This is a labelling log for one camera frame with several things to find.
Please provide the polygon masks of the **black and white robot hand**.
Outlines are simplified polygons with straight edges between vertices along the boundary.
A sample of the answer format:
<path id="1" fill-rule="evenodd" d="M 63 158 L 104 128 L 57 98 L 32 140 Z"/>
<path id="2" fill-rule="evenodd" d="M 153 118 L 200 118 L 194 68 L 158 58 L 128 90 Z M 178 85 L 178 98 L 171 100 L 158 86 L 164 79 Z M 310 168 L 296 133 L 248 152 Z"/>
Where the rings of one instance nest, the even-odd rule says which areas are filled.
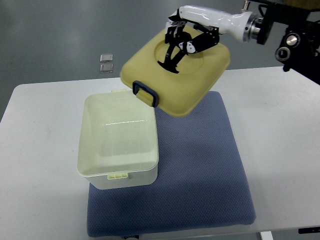
<path id="1" fill-rule="evenodd" d="M 164 43 L 168 50 L 158 64 L 177 74 L 185 55 L 197 54 L 216 46 L 220 35 L 231 34 L 240 42 L 256 40 L 261 20 L 251 11 L 230 14 L 213 8 L 185 5 L 178 8 L 165 25 Z"/>

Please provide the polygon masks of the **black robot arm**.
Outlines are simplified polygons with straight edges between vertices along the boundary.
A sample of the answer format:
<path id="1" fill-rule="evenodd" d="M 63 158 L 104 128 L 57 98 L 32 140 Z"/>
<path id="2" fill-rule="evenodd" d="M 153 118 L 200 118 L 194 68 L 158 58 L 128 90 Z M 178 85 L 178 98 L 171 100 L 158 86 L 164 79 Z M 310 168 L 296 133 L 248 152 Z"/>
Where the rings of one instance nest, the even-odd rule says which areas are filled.
<path id="1" fill-rule="evenodd" d="M 259 0 L 260 15 L 251 15 L 244 28 L 243 40 L 264 45 L 274 23 L 287 28 L 275 51 L 283 71 L 293 69 L 311 81 L 320 82 L 320 21 L 308 19 L 320 11 L 318 0 L 285 0 L 283 3 Z"/>

